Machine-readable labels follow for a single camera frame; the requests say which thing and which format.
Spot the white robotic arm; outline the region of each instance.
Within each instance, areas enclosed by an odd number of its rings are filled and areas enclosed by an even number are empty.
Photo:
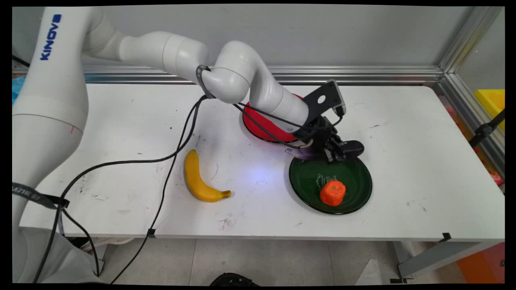
[[[196,68],[207,64],[208,57],[204,44],[172,33],[126,36],[99,7],[46,8],[25,84],[12,109],[14,183],[36,188],[77,149],[88,116],[82,53],[153,67],[196,84]],[[252,106],[290,122],[307,120],[308,106],[279,85],[256,51],[242,42],[227,43],[202,80],[223,102],[242,101],[250,88]],[[298,129],[269,119],[287,132]],[[19,228],[26,203],[12,196],[13,282],[32,281],[50,234]],[[97,281],[88,269],[81,270],[81,263],[91,263],[86,254],[74,251],[60,235],[54,244],[39,281]]]

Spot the yellow box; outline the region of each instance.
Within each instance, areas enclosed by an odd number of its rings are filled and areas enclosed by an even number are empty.
[[[475,97],[486,109],[491,118],[496,117],[505,109],[505,90],[477,90]],[[505,120],[500,123],[500,128],[505,132]]]

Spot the kinova logo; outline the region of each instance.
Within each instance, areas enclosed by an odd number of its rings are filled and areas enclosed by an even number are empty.
[[[56,23],[61,21],[61,14],[54,14],[52,17],[52,26],[49,29],[49,33],[46,35],[46,45],[43,48],[43,53],[41,53],[41,60],[48,60],[50,53],[52,52],[52,44],[54,44],[54,39],[56,38],[57,31],[59,28]]]

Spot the black cable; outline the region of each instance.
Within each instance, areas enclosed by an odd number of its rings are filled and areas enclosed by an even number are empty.
[[[292,146],[288,143],[285,143],[283,141],[281,141],[278,137],[274,136],[271,132],[265,130],[265,128],[263,128],[260,124],[258,124],[258,122],[256,122],[246,111],[244,111],[244,109],[240,108],[237,104],[233,104],[233,106],[235,106],[235,108],[239,109],[243,114],[245,114],[247,116],[247,118],[249,118],[251,121],[253,121],[253,123],[260,127],[260,129],[262,129],[265,133],[267,133],[270,137],[274,138],[276,141],[278,141],[279,143],[287,146],[287,147],[290,147],[290,148],[294,148],[294,149],[301,149],[300,146]]]
[[[93,244],[93,240],[91,239],[90,234],[88,234],[88,232],[86,231],[86,229],[85,229],[85,228],[83,228],[83,226],[82,226],[81,224],[79,224],[77,221],[75,221],[75,220],[74,220],[74,219],[73,219],[73,218],[68,214],[68,212],[66,211],[66,209],[64,209],[64,208],[63,208],[63,209],[62,209],[62,211],[63,211],[64,215],[65,215],[66,217],[68,217],[68,219],[69,219],[72,223],[74,223],[76,226],[78,226],[78,227],[79,227],[79,229],[80,229],[81,231],[83,231],[83,232],[84,232],[84,234],[86,235],[86,237],[88,237],[88,241],[90,241],[91,248],[93,249],[93,256],[95,257],[95,266],[96,266],[96,268],[97,268],[96,276],[97,276],[97,277],[100,277],[100,270],[99,270],[99,258],[97,258],[96,250],[95,250],[95,245]]]
[[[253,109],[253,110],[255,110],[255,111],[259,112],[259,113],[262,113],[262,114],[264,114],[264,115],[266,115],[266,116],[269,116],[269,117],[271,117],[271,118],[274,118],[274,119],[278,119],[278,120],[280,120],[280,121],[283,121],[283,122],[285,122],[285,123],[287,123],[287,124],[290,124],[290,125],[292,125],[292,126],[296,126],[296,127],[304,128],[304,129],[327,129],[327,128],[332,128],[332,127],[337,126],[337,124],[339,124],[339,123],[342,121],[342,118],[343,118],[343,116],[340,116],[340,117],[339,117],[339,119],[338,119],[338,121],[336,121],[335,123],[333,123],[333,124],[331,124],[331,125],[329,125],[329,126],[324,126],[324,127],[310,127],[310,126],[302,126],[302,125],[298,125],[298,124],[296,124],[296,123],[292,123],[292,122],[290,122],[290,121],[287,121],[287,120],[285,120],[285,119],[281,119],[281,118],[279,118],[279,117],[276,117],[276,116],[274,116],[274,115],[272,115],[272,114],[269,114],[269,113],[266,113],[266,112],[264,112],[264,111],[262,111],[262,110],[259,110],[259,109],[256,109],[256,108],[254,108],[254,107],[251,107],[251,106],[249,106],[249,105],[246,105],[246,104],[243,104],[243,103],[238,103],[238,104],[239,104],[240,106],[244,106],[244,107],[248,107],[248,108],[250,108],[250,109]]]
[[[95,165],[93,167],[90,167],[88,169],[86,169],[85,171],[81,172],[79,175],[77,175],[71,182],[70,184],[68,184],[68,186],[64,189],[63,193],[61,194],[61,197],[59,198],[59,203],[58,204],[62,204],[63,203],[63,200],[66,196],[66,194],[68,193],[68,191],[72,188],[72,186],[75,184],[75,182],[77,182],[79,179],[81,179],[85,174],[87,174],[88,172],[90,171],[93,171],[97,168],[101,168],[101,167],[105,167],[105,166],[109,166],[109,165],[116,165],[116,164],[128,164],[128,163],[156,163],[156,162],[161,162],[161,161],[165,161],[165,160],[168,160],[174,156],[176,156],[185,146],[186,144],[188,143],[188,141],[190,140],[192,134],[193,134],[193,131],[194,131],[194,126],[195,126],[195,120],[197,119],[197,111],[198,111],[198,106],[199,104],[206,99],[206,96],[202,96],[196,103],[195,105],[192,107],[192,109],[190,110],[190,113],[188,114],[188,117],[186,118],[186,122],[185,122],[185,127],[186,127],[186,124],[188,123],[188,120],[190,119],[190,116],[193,112],[193,110],[195,109],[196,112],[195,112],[195,115],[193,117],[193,123],[192,123],[192,127],[190,129],[190,132],[188,133],[188,136],[185,140],[185,142],[179,147],[178,150],[176,150],[174,153],[166,156],[166,157],[163,157],[163,158],[159,158],[159,159],[151,159],[151,160],[125,160],[125,161],[115,161],[115,162],[106,162],[106,163],[102,163],[102,164],[98,164],[98,165]],[[39,279],[39,276],[41,275],[41,271],[43,270],[43,266],[45,265],[45,261],[49,255],[49,252],[50,252],[50,248],[52,246],[52,242],[54,241],[54,235],[56,233],[56,228],[57,228],[57,223],[59,221],[59,214],[61,212],[61,207],[58,206],[57,207],[57,210],[56,210],[56,215],[54,217],[54,224],[52,225],[52,231],[51,231],[51,234],[50,234],[50,237],[49,237],[49,242],[47,243],[46,245],[46,249],[45,249],[45,253],[43,254],[43,258],[41,259],[41,262],[39,264],[39,267],[38,267],[38,271],[36,272],[36,275],[34,276],[34,279],[33,279],[33,283],[37,283],[38,279]]]
[[[16,61],[16,62],[19,62],[21,63],[22,65],[26,66],[26,67],[30,67],[30,63],[26,62],[25,60],[17,57],[17,56],[14,56],[14,54],[11,54],[12,55],[12,60]]]
[[[190,134],[189,136],[187,137],[187,141],[188,142],[188,139],[190,138],[190,135],[192,134],[192,131],[193,131],[193,127],[195,126],[195,122],[196,122],[196,119],[197,119],[197,111],[199,110],[199,106],[200,106],[200,101],[199,103],[196,104],[196,106],[194,106],[195,108],[195,113],[193,115],[193,120],[192,120],[192,129],[190,130]],[[188,115],[188,118],[186,119],[186,122],[185,122],[185,126],[183,127],[183,132],[181,133],[181,137],[179,139],[179,143],[178,143],[178,150],[179,150],[179,147],[181,145],[181,141],[183,140],[183,136],[185,135],[185,131],[186,131],[186,126],[188,125],[188,119],[190,118],[190,115]],[[150,229],[152,229],[154,227],[154,223],[156,222],[156,220],[158,219],[158,216],[159,216],[159,212],[161,211],[161,207],[163,205],[163,200],[165,199],[165,189],[167,188],[167,183],[168,183],[168,178],[170,177],[170,173],[172,172],[172,168],[174,167],[174,164],[175,164],[175,160],[177,158],[177,155],[174,156],[174,159],[172,160],[172,165],[170,166],[170,169],[168,171],[168,174],[167,174],[167,178],[165,179],[165,184],[163,185],[163,193],[162,193],[162,199],[161,199],[161,202],[159,203],[159,208],[158,208],[158,212],[156,213],[156,216],[154,217],[154,220],[152,221],[152,225],[150,227]],[[113,284],[117,279],[118,277],[120,277],[122,275],[122,273],[124,273],[124,271],[129,267],[129,265],[134,261],[134,259],[138,256],[138,254],[140,253],[140,251],[142,250],[143,246],[145,245],[145,242],[147,241],[147,239],[149,238],[149,235],[145,235],[145,239],[143,240],[143,242],[141,243],[141,246],[140,248],[138,249],[138,251],[136,252],[136,254],[134,255],[134,257],[129,261],[129,263],[122,269],[122,271],[113,279],[113,281],[111,281],[110,284]]]

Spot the gray wall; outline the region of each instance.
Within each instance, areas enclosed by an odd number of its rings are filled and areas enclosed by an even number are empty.
[[[458,71],[472,93],[505,89],[505,8]]]
[[[123,32],[170,31],[204,42],[210,65],[230,40],[268,65],[436,65],[471,7],[213,4],[106,6]],[[30,61],[42,8],[14,7],[12,52]],[[84,58],[85,65],[115,62]]]

